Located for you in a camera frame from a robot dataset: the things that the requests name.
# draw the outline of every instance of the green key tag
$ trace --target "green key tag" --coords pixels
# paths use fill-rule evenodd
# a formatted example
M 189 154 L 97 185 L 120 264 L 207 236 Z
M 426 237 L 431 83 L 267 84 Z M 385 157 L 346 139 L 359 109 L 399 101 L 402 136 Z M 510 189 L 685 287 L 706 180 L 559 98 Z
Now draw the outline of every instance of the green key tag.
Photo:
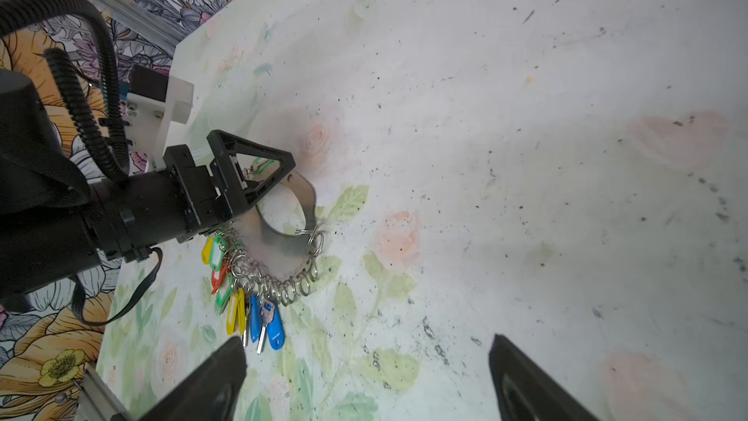
M 215 294 L 215 310 L 219 314 L 223 314 L 226 310 L 226 305 L 229 303 L 229 297 L 233 292 L 234 283 L 236 283 L 236 280 L 234 279 L 233 274 L 227 273 L 224 282 L 221 283 L 221 287 Z
M 221 271 L 221 263 L 224 261 L 224 253 L 226 252 L 226 240 L 221 238 L 219 235 L 213 236 L 213 245 L 210 248 L 210 267 L 216 271 Z

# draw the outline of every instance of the flower center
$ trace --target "flower center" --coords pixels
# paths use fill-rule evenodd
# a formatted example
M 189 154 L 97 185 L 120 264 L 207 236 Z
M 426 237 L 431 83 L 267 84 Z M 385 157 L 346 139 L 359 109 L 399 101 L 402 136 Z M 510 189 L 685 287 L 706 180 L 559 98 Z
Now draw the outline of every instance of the flower center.
M 52 379 L 60 379 L 66 375 L 73 366 L 76 365 L 76 355 L 68 354 L 61 359 L 55 360 L 55 364 L 49 369 L 49 376 Z

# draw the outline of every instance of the black hose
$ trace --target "black hose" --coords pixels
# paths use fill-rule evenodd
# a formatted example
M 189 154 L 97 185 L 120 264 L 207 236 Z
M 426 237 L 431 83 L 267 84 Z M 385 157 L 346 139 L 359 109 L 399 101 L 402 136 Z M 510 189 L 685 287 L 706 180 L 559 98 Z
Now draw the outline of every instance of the black hose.
M 125 129 L 119 108 L 117 57 L 115 56 L 115 48 L 111 42 L 109 29 L 97 8 L 87 0 L 3 0 L 0 2 L 0 36 L 5 37 L 32 24 L 66 14 L 75 15 L 85 21 L 97 48 L 99 68 L 101 69 L 101 92 L 106 102 L 106 115 L 111 122 L 107 123 L 111 152 L 96 122 L 93 122 L 93 126 L 89 123 L 90 120 L 94 120 L 94 116 L 85 97 L 83 98 L 85 107 L 80 104 L 82 90 L 74 69 L 70 71 L 76 80 L 80 95 L 73 96 L 71 92 L 72 87 L 68 85 L 69 72 L 62 69 L 68 63 L 72 66 L 67 54 L 64 58 L 61 58 L 59 53 L 56 52 L 50 54 L 51 60 L 58 67 L 58 76 L 55 77 L 54 69 L 52 70 L 52 76 L 55 77 L 55 82 L 58 84 L 65 103 L 69 104 L 68 101 L 71 101 L 76 105 L 75 107 L 68 105 L 67 108 L 70 111 L 70 116 L 76 121 L 76 127 L 78 127 L 83 143 L 93 161 L 101 172 L 112 181 L 125 181 L 130 170 L 130 163 Z M 51 68 L 52 62 L 50 59 L 47 61 Z M 58 78 L 64 82 L 62 87 Z M 86 110 L 88 110 L 87 117 L 84 115 Z

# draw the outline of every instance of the floral tabletop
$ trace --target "floral tabletop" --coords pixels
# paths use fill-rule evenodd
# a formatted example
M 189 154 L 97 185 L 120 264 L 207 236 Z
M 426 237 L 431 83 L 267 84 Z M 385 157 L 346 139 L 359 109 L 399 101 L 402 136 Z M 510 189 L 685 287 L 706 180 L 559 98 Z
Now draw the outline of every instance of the floral tabletop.
M 207 120 L 291 152 L 326 231 L 284 347 L 247 348 L 235 419 L 497 419 L 496 333 L 605 421 L 742 419 L 744 10 L 232 0 L 197 28 L 167 145 L 196 153 Z M 228 338 L 203 245 L 164 244 L 107 326 L 97 367 L 135 415 Z M 154 260 L 121 267 L 110 314 Z

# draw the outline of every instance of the white table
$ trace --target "white table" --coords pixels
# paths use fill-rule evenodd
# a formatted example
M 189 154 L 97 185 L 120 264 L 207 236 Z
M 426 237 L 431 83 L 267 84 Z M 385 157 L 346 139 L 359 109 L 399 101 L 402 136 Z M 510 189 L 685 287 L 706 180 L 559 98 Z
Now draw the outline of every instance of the white table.
M 236 419 L 496 419 L 495 333 L 601 419 L 742 419 L 747 35 L 746 0 L 234 0 L 177 48 L 192 119 L 251 112 L 323 217 L 368 188 Z M 166 244 L 150 320 L 107 329 L 136 413 L 228 338 L 202 245 Z

